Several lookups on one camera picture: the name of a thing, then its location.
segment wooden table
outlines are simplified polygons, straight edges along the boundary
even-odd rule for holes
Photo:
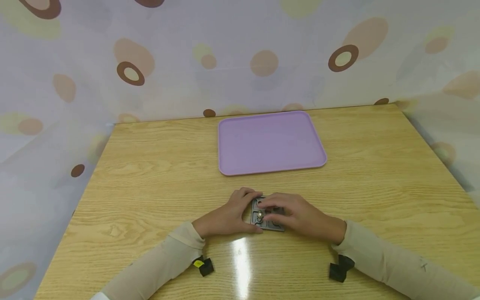
[[[225,177],[222,118],[116,125],[40,286],[37,300],[85,300],[182,221],[242,186],[299,193],[480,286],[480,212],[395,105],[308,111],[322,168]],[[195,268],[153,299],[402,299],[354,270],[328,279],[334,253],[293,232],[211,238],[216,271]]]

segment finger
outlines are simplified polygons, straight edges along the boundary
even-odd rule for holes
[[[280,215],[280,214],[268,214],[268,215],[264,216],[264,220],[265,221],[272,221],[276,224],[285,225],[287,227],[292,227],[293,221],[294,221],[293,217],[284,216],[284,215]]]
[[[243,197],[245,196],[246,194],[250,193],[250,192],[254,192],[255,190],[254,189],[251,189],[251,188],[241,188],[240,189],[240,196]]]
[[[260,197],[261,195],[263,195],[264,193],[263,192],[250,192],[248,194],[246,194],[242,200],[245,201],[246,204],[250,203],[253,199],[255,198],[258,198]]]
[[[257,205],[259,208],[278,206],[278,207],[283,207],[291,210],[290,204],[291,204],[291,201],[289,199],[268,196],[265,199],[262,199],[262,201]]]
[[[243,225],[241,227],[242,232],[247,232],[247,233],[262,233],[263,229],[260,227],[253,225],[253,224],[247,224],[245,222],[242,222]]]

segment brown oval pattern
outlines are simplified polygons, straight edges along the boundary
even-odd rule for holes
[[[50,0],[50,5],[47,9],[38,9],[31,4],[29,4],[26,0],[19,0],[21,4],[23,4],[32,14],[39,17],[40,19],[44,20],[51,20],[58,17],[61,11],[61,4],[60,0]]]
[[[216,116],[216,113],[213,109],[208,108],[208,109],[204,110],[204,117],[210,118],[210,117],[214,117],[214,116]]]
[[[375,105],[388,104],[388,102],[390,102],[390,100],[388,98],[382,98],[382,99],[377,100],[377,102],[375,102]]]
[[[3,281],[8,278],[11,274],[19,270],[26,270],[28,272],[27,278],[25,278],[19,285],[11,289],[3,289]],[[18,264],[14,267],[8,269],[5,273],[0,275],[0,299],[7,298],[21,290],[32,278],[35,276],[36,265],[32,262],[27,262],[23,264]]]
[[[132,80],[125,75],[125,69],[127,68],[131,68],[137,73],[138,80]],[[136,86],[141,86],[145,84],[145,77],[142,74],[142,72],[140,72],[140,70],[129,61],[122,61],[121,63],[119,63],[119,65],[117,66],[117,74],[123,81],[125,81],[128,84],[136,85]]]
[[[70,175],[74,178],[79,177],[80,175],[83,174],[84,171],[85,171],[85,166],[82,164],[79,164],[73,167],[72,171],[70,172]]]
[[[336,65],[336,58],[345,52],[350,52],[350,60],[343,66],[337,66]],[[342,72],[345,71],[346,69],[350,68],[356,61],[357,58],[359,57],[359,49],[355,45],[345,45],[337,50],[335,50],[332,53],[332,56],[330,56],[330,59],[328,60],[328,67],[334,71],[334,72]]]
[[[165,0],[135,0],[138,4],[148,7],[148,8],[154,8],[154,7],[159,7],[160,5],[165,2]]]

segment beige circle pattern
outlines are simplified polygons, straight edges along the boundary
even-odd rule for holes
[[[64,74],[53,75],[53,87],[63,101],[71,103],[75,99],[77,86],[69,76]]]
[[[295,110],[303,110],[303,105],[300,103],[290,103],[285,105],[282,108],[282,111],[295,111]]]
[[[442,52],[448,46],[448,38],[446,37],[437,37],[425,45],[425,53],[435,54]]]
[[[480,72],[465,72],[447,83],[442,91],[447,95],[473,100],[480,94]]]
[[[216,58],[212,54],[203,55],[201,63],[205,69],[211,70],[216,67]]]
[[[43,129],[43,123],[39,119],[28,118],[18,124],[18,130],[25,135],[39,134]]]
[[[36,265],[32,262],[18,264],[0,275],[0,299],[7,298],[21,290],[35,276]]]
[[[58,17],[61,11],[60,0],[19,0],[32,14],[44,20]]]
[[[253,74],[260,77],[272,75],[278,68],[278,57],[270,50],[257,52],[250,61]]]
[[[152,54],[145,47],[127,38],[121,38],[115,42],[113,53],[119,63],[117,74],[128,84],[144,85],[145,78],[155,68],[155,60]],[[135,72],[136,78],[132,78],[129,72]]]
[[[358,50],[358,59],[370,56],[385,40],[388,33],[388,23],[384,18],[373,17],[353,27],[343,45],[355,45]]]
[[[436,142],[431,144],[430,147],[446,167],[449,167],[455,161],[456,151],[452,145],[445,142]]]
[[[123,114],[119,114],[118,121],[119,123],[135,123],[135,122],[140,122],[140,119],[132,114],[123,113]]]

